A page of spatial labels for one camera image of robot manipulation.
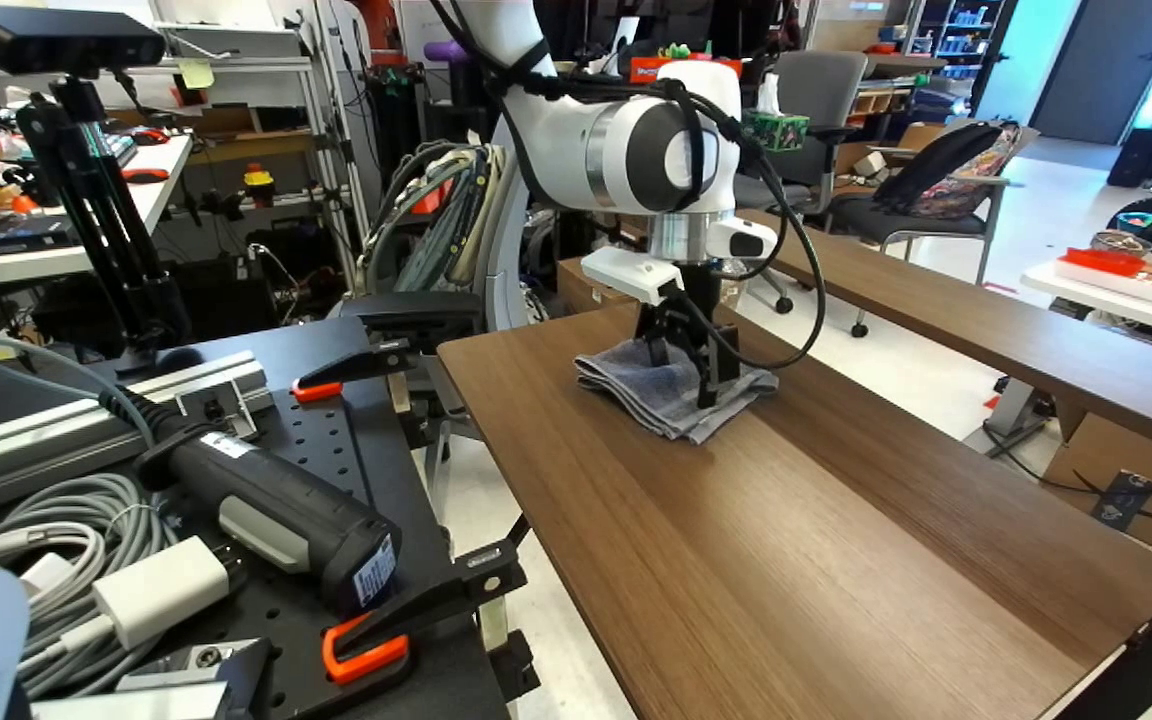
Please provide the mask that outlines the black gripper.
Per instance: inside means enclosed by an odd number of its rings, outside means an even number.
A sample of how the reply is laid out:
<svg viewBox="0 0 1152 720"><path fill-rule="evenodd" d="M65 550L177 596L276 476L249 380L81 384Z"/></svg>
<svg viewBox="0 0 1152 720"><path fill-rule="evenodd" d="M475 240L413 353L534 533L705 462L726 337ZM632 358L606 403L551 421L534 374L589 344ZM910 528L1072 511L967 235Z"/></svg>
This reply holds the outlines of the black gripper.
<svg viewBox="0 0 1152 720"><path fill-rule="evenodd" d="M679 287L635 319L635 338L650 363L672 363L672 347L701 358L701 407L713 407L722 393L742 374L737 330L713 319L722 302L722 273L713 265L684 265Z"/></svg>

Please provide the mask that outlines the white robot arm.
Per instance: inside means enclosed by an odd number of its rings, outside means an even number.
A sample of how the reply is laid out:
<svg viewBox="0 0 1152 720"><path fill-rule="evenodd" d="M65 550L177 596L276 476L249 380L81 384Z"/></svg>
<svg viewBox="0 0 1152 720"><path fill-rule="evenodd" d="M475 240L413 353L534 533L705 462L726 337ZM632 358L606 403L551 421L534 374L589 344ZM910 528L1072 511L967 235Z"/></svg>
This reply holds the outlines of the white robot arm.
<svg viewBox="0 0 1152 720"><path fill-rule="evenodd" d="M775 233L737 210L742 76L722 61L667 61L645 86L560 76L534 0L448 0L440 14L488 66L545 200L651 224L645 250L606 245L581 266L642 302L651 358L693 358L709 407L744 369L713 323L722 275L775 250Z"/></svg>

